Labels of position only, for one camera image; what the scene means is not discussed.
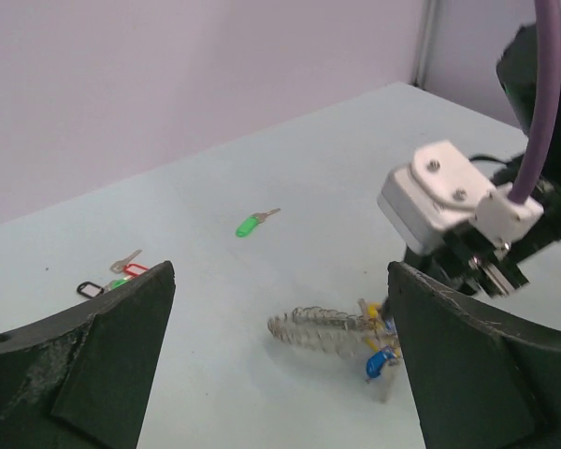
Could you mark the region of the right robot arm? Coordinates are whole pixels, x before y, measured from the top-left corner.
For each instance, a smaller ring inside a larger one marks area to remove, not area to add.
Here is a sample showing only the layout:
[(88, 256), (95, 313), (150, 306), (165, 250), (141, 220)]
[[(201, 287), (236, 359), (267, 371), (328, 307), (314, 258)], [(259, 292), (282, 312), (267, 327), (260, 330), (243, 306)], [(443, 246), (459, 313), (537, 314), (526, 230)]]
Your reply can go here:
[(379, 197), (407, 264), (491, 297), (524, 286), (520, 264), (561, 241), (561, 10), (522, 26), (496, 73), (525, 151), (485, 175), (450, 141), (429, 143), (389, 173)]

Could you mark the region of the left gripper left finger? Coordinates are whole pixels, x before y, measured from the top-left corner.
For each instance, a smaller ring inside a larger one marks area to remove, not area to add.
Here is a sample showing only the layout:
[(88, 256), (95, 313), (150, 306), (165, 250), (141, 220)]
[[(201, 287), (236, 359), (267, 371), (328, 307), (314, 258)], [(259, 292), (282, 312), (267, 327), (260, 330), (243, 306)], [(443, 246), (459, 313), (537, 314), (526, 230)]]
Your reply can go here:
[(0, 448), (135, 448), (175, 295), (160, 263), (0, 333)]

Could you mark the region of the key with blue tag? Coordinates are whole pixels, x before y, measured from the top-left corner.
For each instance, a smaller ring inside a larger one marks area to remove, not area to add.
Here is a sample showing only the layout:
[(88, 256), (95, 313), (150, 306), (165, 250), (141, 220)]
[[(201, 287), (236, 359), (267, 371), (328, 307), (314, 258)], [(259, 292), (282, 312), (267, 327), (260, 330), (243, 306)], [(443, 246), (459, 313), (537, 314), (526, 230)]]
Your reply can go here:
[(366, 362), (367, 382), (378, 379), (385, 366), (398, 360), (398, 354), (391, 348), (380, 349)]

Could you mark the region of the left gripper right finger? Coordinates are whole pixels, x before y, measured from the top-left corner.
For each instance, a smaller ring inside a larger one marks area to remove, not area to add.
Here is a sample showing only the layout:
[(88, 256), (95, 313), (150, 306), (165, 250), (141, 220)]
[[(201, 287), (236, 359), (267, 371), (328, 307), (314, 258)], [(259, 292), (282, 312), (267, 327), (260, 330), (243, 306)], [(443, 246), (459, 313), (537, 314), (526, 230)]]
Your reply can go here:
[(427, 448), (561, 448), (561, 331), (403, 262), (388, 294)]

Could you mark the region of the metal disc with keyrings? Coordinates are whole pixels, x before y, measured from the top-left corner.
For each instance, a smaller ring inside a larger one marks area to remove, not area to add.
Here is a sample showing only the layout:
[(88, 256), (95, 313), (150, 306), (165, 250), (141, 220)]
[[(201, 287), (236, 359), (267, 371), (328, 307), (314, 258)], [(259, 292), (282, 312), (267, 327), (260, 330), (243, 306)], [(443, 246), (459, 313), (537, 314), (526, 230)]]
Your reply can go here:
[(402, 352), (395, 326), (381, 318), (381, 305), (359, 299), (358, 306), (358, 313), (319, 306), (297, 307), (270, 317), (267, 328), (276, 340), (304, 349), (346, 358), (368, 347), (374, 354), (386, 351), (400, 359)]

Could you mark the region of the key with green tag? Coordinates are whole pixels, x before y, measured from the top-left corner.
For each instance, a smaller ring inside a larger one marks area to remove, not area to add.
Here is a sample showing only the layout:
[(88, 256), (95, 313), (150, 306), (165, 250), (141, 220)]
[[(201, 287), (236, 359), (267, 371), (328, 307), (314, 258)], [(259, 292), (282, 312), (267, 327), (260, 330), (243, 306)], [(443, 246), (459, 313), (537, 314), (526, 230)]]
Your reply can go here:
[(246, 238), (260, 224), (262, 224), (269, 216), (278, 213), (281, 209), (276, 208), (266, 212), (256, 212), (246, 218), (236, 229), (235, 235), (238, 238)]

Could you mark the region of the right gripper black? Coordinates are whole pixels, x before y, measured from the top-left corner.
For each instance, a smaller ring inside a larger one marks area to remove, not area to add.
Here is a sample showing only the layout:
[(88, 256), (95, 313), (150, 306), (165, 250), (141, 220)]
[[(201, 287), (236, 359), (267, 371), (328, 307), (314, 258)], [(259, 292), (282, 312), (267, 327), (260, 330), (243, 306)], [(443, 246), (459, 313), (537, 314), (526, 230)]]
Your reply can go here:
[(544, 214), (513, 244), (492, 244), (471, 225), (462, 224), (430, 254), (407, 249), (404, 262), (465, 295), (483, 291), (489, 297), (508, 296), (528, 284), (519, 265), (561, 241), (561, 187), (538, 193), (538, 200)]

